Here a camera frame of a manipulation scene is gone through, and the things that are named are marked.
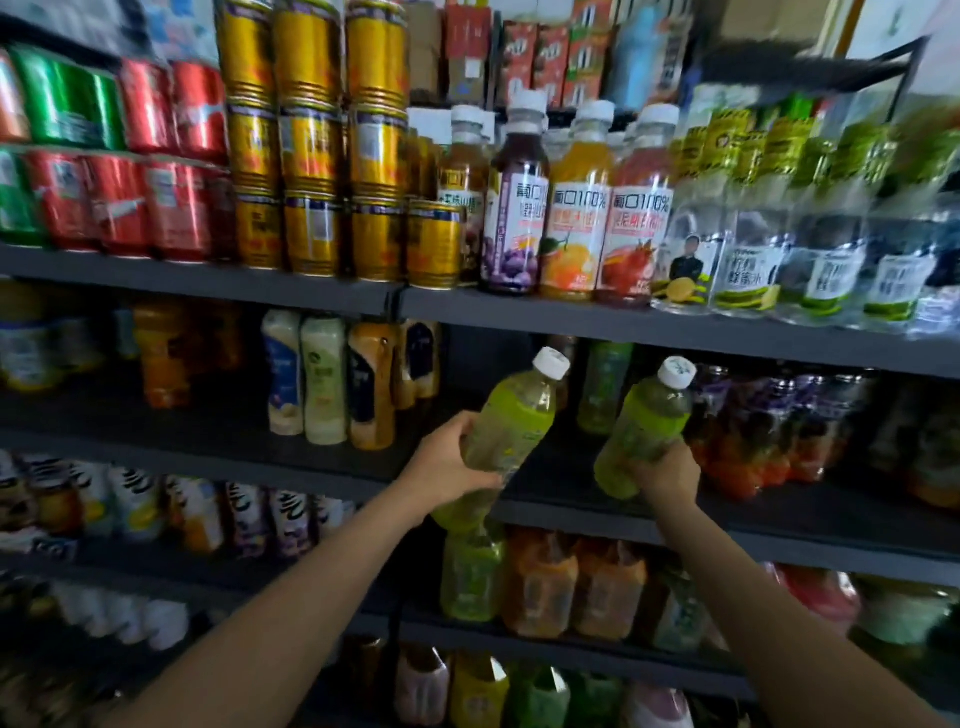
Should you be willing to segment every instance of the hand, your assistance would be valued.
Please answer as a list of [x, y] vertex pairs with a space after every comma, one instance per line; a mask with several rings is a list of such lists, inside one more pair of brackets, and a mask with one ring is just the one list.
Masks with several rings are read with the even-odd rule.
[[477, 417], [476, 412], [461, 412], [424, 437], [396, 480], [398, 488], [422, 503], [424, 516], [467, 493], [503, 488], [498, 473], [472, 471], [464, 465], [460, 439], [470, 432]]
[[655, 463], [634, 466], [636, 483], [659, 516], [663, 508], [696, 505], [700, 466], [683, 440]]

